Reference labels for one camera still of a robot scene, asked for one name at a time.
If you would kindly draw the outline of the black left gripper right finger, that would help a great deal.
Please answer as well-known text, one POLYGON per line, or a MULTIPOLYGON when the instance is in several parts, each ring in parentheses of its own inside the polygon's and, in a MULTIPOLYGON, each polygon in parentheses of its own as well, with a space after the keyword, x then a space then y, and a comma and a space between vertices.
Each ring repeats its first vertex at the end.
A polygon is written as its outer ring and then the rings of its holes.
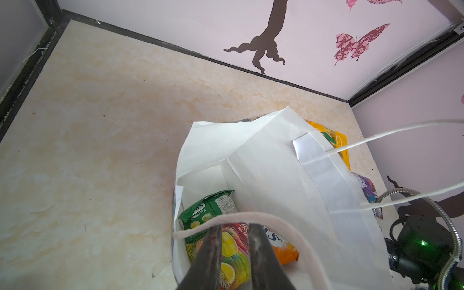
POLYGON ((295 290, 260 224, 248 225, 253 290, 295 290))

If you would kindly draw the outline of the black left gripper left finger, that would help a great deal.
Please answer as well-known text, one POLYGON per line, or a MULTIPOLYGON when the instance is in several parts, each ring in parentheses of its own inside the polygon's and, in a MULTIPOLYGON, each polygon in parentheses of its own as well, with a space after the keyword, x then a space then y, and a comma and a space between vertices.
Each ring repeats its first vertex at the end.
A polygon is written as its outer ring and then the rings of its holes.
POLYGON ((208 230, 196 259, 177 290, 218 290, 221 274, 222 226, 208 230))

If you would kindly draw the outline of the Fox's fruits candy bag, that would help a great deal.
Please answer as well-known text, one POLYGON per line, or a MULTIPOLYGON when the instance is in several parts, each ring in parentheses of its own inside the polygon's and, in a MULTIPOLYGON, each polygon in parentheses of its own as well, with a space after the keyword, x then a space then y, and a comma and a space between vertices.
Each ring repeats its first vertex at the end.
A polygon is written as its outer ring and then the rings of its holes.
POLYGON ((222 228, 220 290, 236 290, 251 282, 248 224, 232 223, 222 228))

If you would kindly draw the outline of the green Fox's mango tea bag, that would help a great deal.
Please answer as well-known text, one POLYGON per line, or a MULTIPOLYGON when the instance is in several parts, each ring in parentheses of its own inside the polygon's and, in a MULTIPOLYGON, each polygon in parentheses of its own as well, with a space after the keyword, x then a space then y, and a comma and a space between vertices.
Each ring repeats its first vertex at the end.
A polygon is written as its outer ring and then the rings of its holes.
POLYGON ((211 194, 183 211, 179 219, 184 229, 193 229, 219 215, 237 213, 238 209, 231 197, 233 192, 234 190, 223 190, 211 194))

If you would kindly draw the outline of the floral paper bag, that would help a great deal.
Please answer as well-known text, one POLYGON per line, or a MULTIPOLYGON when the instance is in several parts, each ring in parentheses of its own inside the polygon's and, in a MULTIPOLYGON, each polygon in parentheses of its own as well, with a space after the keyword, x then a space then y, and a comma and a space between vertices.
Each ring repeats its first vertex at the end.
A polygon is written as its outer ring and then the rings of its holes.
POLYGON ((325 137, 291 108, 251 122, 194 122, 178 157, 172 206, 177 283, 207 271, 189 261, 179 217, 202 198, 231 190, 238 208, 206 223, 263 224, 298 249, 276 285, 298 290, 394 290, 373 205, 325 137))

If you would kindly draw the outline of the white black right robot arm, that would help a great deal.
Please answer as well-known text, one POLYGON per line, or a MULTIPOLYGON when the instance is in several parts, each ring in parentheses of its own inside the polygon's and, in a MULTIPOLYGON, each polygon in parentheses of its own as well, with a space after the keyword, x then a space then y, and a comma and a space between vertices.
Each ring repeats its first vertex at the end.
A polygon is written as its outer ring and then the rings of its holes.
POLYGON ((390 269, 413 284, 438 289, 439 274, 453 251, 449 229, 434 217, 421 215, 397 219, 385 238, 390 269))

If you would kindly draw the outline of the orange chips bag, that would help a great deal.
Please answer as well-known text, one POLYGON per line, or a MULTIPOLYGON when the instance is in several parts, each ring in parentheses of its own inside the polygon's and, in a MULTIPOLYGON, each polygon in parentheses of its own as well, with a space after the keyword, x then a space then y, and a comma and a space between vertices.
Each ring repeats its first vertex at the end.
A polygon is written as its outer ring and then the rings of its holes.
POLYGON ((299 252, 296 247, 268 227, 263 226, 263 229, 281 265, 298 261, 299 252))

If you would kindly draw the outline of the purple snack bag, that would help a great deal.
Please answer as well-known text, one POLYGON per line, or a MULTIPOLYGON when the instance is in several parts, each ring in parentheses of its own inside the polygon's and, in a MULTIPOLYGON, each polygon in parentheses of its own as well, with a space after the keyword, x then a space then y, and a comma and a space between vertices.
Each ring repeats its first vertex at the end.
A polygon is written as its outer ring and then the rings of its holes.
MULTIPOLYGON (((363 193, 364 193, 367 201, 369 202, 369 204, 376 203, 377 198, 378 198, 378 194, 377 194, 376 188, 375 188, 373 182, 371 181, 371 179, 369 179, 367 177, 364 177, 364 176, 361 176, 361 175, 358 175, 358 174, 355 174, 355 173, 354 173, 354 177, 356 178, 356 180, 360 184, 360 187, 363 190, 363 193)), ((372 211, 373 211, 373 214, 377 218, 383 219, 383 210, 382 210, 382 208, 376 208, 376 209, 373 209, 372 211)))

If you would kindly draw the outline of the yellow orange snack bag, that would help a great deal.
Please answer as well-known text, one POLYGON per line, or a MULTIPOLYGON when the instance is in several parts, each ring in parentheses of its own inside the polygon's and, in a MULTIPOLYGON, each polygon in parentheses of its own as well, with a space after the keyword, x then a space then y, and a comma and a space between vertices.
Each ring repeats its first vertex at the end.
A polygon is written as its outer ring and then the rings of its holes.
MULTIPOLYGON (((311 126, 313 126, 316 130, 320 131, 325 136, 326 140, 330 142, 330 144, 334 148, 340 148, 348 144, 347 136, 345 136, 344 134, 336 130, 329 129, 328 127, 325 127, 322 124, 318 124, 318 123, 308 121, 308 120, 307 122, 311 126)), ((338 154, 343 160, 344 164, 347 166, 347 168, 351 170, 349 151, 348 150, 341 151, 338 154)))

